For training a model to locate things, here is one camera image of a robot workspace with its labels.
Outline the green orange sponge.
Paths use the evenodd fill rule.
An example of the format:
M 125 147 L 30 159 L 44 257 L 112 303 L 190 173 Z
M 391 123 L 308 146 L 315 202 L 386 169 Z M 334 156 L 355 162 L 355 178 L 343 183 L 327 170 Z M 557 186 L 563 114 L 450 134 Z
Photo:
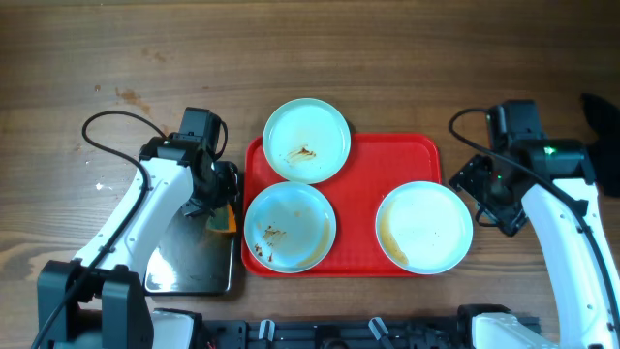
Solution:
M 205 229 L 217 234 L 235 234 L 237 224 L 232 205 L 226 204 L 214 209 L 207 218 Z

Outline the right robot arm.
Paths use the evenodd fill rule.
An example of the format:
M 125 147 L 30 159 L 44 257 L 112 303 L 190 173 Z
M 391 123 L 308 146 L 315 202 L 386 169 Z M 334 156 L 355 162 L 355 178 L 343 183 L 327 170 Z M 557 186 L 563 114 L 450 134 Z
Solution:
M 595 171 L 578 140 L 551 139 L 536 104 L 480 109 L 489 145 L 449 132 L 477 155 L 449 181 L 478 205 L 483 226 L 512 237 L 530 223 L 541 245 L 560 326 L 560 348 L 619 345 L 619 275 L 599 213 Z

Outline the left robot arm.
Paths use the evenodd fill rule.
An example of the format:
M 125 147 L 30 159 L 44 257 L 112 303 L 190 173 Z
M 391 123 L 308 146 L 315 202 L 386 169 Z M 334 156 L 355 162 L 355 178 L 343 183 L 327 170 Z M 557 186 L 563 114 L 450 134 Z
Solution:
M 84 137 L 137 174 L 99 233 L 71 261 L 51 260 L 42 269 L 33 347 L 215 347 L 199 313 L 150 310 L 142 280 L 177 213 L 205 216 L 209 233 L 237 233 L 238 168 L 222 158 L 228 134 L 217 114 L 188 108 L 178 131 L 159 131 L 137 158 Z

